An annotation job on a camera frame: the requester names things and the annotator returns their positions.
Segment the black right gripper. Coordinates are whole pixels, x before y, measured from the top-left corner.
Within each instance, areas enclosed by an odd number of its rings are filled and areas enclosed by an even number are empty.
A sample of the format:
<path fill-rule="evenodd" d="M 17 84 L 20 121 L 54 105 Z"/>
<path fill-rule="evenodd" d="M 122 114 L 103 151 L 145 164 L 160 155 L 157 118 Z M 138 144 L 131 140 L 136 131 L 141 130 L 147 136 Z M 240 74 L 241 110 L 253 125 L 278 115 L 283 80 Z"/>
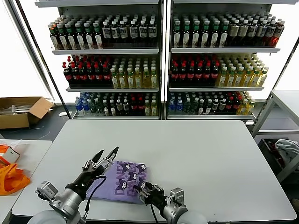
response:
<path fill-rule="evenodd" d="M 145 182 L 144 187 L 142 189 L 137 188 L 136 192 L 143 203 L 152 204 L 155 207 L 165 207 L 167 205 L 164 189 L 157 184 Z"/>

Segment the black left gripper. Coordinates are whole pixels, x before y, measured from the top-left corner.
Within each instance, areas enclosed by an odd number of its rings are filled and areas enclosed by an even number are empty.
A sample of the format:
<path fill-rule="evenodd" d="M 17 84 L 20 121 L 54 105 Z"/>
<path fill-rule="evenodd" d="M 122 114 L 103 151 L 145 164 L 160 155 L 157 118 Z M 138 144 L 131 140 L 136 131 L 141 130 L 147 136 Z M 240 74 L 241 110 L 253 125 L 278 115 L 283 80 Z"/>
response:
<path fill-rule="evenodd" d="M 104 173 L 113 164 L 113 160 L 117 156 L 119 147 L 114 148 L 106 157 L 101 158 L 104 150 L 99 151 L 91 159 L 89 159 L 82 167 L 82 173 L 73 183 L 65 186 L 65 189 L 71 189 L 77 194 L 86 194 L 96 177 Z"/>

